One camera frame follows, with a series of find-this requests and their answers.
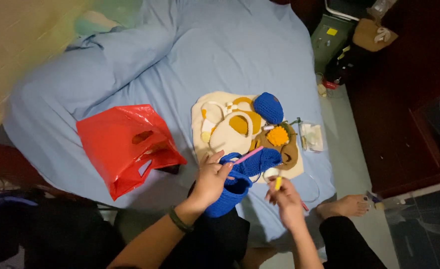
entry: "wall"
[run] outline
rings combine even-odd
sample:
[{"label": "wall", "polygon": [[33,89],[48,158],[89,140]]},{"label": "wall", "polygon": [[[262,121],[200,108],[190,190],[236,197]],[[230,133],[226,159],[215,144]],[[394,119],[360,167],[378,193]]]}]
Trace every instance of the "wall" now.
[{"label": "wall", "polygon": [[93,0],[0,0],[0,124],[14,82],[61,53]]}]

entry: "woman's left hand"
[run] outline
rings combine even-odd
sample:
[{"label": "woman's left hand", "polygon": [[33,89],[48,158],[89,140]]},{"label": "woman's left hand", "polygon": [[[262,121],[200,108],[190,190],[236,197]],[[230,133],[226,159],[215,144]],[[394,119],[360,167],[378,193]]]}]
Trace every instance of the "woman's left hand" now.
[{"label": "woman's left hand", "polygon": [[202,211],[220,198],[225,180],[233,167],[231,162],[224,165],[217,163],[223,155],[223,150],[212,156],[205,154],[200,161],[199,175],[188,200]]}]

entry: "dark wooden cabinet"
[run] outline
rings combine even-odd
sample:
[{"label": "dark wooden cabinet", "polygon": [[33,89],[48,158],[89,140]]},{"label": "dark wooden cabinet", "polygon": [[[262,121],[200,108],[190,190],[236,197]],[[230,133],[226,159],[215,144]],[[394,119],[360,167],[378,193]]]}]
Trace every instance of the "dark wooden cabinet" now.
[{"label": "dark wooden cabinet", "polygon": [[440,143],[421,112],[440,97],[440,0],[398,0],[383,24],[399,38],[346,86],[372,191],[386,198],[440,183]]}]

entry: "green metal cabinet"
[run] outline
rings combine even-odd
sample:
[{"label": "green metal cabinet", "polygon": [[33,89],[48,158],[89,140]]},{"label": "green metal cabinet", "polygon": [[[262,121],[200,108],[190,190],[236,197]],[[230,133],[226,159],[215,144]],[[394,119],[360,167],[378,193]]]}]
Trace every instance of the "green metal cabinet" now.
[{"label": "green metal cabinet", "polygon": [[326,64],[345,45],[356,21],[345,21],[324,14],[321,22],[311,36],[315,55],[315,72],[324,73]]}]

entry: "gray floor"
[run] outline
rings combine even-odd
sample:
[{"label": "gray floor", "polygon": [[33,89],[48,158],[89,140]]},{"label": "gray floor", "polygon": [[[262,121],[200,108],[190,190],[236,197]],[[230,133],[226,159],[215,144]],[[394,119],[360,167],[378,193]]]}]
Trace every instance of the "gray floor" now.
[{"label": "gray floor", "polygon": [[[371,190],[371,181],[346,89],[340,87],[332,98],[321,98],[320,105],[338,198]],[[370,209],[365,216],[353,218],[353,222],[385,266],[398,269],[399,263],[384,212]],[[261,266],[261,269],[273,268],[294,268],[291,253],[278,254]]]}]

